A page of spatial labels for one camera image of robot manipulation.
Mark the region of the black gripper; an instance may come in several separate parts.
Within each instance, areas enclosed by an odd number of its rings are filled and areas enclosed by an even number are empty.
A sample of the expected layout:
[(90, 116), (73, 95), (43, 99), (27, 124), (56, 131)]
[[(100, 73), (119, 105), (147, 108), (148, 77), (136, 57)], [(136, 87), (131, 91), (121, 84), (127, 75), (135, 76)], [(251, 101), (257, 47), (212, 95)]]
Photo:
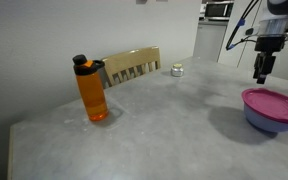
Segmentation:
[(271, 56), (275, 52), (280, 52), (284, 48), (285, 36), (263, 36), (258, 37), (254, 50), (265, 53), (269, 56), (264, 56), (258, 53), (254, 63), (253, 79), (257, 79), (257, 84), (264, 84), (266, 76), (272, 72), (275, 56)]

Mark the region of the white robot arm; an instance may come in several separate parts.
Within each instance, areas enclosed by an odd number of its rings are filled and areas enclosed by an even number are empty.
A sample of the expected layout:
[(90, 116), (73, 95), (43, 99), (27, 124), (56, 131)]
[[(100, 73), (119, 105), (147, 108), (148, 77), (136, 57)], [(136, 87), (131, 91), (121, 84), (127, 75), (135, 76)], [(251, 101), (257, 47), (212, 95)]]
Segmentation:
[(257, 84), (264, 84), (274, 67), (274, 53), (280, 52), (288, 41), (288, 0), (267, 0), (256, 36), (254, 50), (258, 54), (253, 78)]

